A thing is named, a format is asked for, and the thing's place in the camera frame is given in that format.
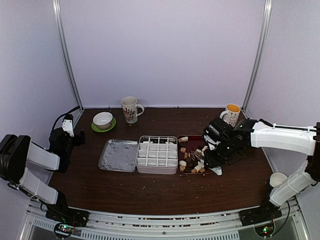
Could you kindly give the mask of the white metal tongs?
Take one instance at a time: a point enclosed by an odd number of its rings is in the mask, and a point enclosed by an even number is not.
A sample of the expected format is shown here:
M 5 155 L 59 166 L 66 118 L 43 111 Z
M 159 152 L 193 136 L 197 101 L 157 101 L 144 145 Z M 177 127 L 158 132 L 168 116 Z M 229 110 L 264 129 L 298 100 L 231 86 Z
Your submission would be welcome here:
M 222 168 L 218 165 L 213 166 L 214 156 L 211 150 L 201 151 L 199 149 L 191 150 L 189 152 L 189 157 L 191 159 L 191 170 L 190 173 L 196 174 L 210 174 L 215 173 L 218 176 L 222 175 Z

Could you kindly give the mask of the red chocolate tray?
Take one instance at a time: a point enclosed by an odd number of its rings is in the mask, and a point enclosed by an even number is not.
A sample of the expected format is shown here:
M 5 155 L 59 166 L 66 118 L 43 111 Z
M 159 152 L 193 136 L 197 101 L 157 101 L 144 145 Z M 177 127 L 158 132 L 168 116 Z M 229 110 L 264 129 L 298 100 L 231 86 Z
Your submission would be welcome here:
M 177 170 L 183 175 L 212 174 L 204 163 L 204 153 L 209 149 L 201 135 L 179 135 L 177 137 Z

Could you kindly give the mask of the lilac bunny tin lid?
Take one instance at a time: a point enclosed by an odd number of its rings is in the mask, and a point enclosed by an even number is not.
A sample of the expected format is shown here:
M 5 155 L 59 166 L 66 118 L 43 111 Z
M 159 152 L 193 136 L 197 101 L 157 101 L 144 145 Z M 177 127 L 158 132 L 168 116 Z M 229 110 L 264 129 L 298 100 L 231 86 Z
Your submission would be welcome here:
M 137 141 L 109 139 L 106 141 L 98 161 L 101 170 L 133 173 L 139 144 Z

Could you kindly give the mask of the lilac tin box with dividers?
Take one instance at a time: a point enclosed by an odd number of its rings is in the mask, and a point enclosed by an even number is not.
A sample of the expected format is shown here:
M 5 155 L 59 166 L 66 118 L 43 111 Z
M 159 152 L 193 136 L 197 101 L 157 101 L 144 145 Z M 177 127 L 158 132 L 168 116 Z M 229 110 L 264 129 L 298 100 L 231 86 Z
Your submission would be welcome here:
M 136 169 L 141 174 L 173 175 L 178 168 L 178 140 L 175 136 L 143 135 L 138 141 Z

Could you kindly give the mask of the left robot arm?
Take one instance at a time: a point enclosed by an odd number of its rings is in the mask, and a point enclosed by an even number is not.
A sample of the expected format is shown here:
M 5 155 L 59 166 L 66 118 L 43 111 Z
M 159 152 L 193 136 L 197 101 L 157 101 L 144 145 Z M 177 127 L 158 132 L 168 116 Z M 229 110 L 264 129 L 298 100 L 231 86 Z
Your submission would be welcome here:
M 78 109 L 80 107 L 76 106 L 58 117 L 62 124 L 52 127 L 48 149 L 32 142 L 28 135 L 7 134 L 0 142 L 1 179 L 7 181 L 10 188 L 39 199 L 61 222 L 69 221 L 73 214 L 66 196 L 36 177 L 27 168 L 27 163 L 50 172 L 67 172 L 74 147 L 85 143 L 84 131 L 74 133 L 72 113 Z

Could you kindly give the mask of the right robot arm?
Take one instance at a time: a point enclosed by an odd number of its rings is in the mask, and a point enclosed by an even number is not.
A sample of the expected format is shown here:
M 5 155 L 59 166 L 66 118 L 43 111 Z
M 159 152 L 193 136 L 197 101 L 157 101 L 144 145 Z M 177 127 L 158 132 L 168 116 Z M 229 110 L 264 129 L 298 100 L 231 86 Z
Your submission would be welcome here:
M 264 119 L 243 119 L 231 126 L 221 118 L 214 118 L 202 133 L 209 146 L 204 163 L 209 169 L 227 164 L 235 153 L 245 148 L 263 149 L 273 167 L 278 170 L 276 157 L 282 153 L 293 157 L 288 162 L 292 170 L 282 182 L 272 187 L 266 202 L 256 210 L 259 220 L 268 220 L 287 200 L 320 181 L 320 124 L 290 126 L 270 123 Z

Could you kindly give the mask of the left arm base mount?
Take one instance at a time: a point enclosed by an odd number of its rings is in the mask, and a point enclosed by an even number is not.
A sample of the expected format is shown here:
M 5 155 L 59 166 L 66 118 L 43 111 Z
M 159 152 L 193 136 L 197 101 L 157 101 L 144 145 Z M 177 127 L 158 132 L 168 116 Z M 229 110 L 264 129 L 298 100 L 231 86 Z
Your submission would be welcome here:
M 57 212 L 56 210 L 47 210 L 45 217 L 56 221 L 53 227 L 53 233 L 60 239 L 70 237 L 78 227 L 86 227 L 90 213 L 84 210 L 69 209 L 69 215 Z

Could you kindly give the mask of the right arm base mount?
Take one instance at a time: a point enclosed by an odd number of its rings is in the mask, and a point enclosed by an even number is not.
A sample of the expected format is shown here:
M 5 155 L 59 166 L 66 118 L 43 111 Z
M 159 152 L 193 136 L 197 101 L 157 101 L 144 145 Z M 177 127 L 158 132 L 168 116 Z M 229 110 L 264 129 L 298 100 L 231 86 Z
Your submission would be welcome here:
M 262 238 L 271 237 L 276 232 L 274 220 L 282 217 L 278 209 L 268 210 L 260 207 L 241 210 L 240 221 L 243 227 L 253 225 L 255 233 Z

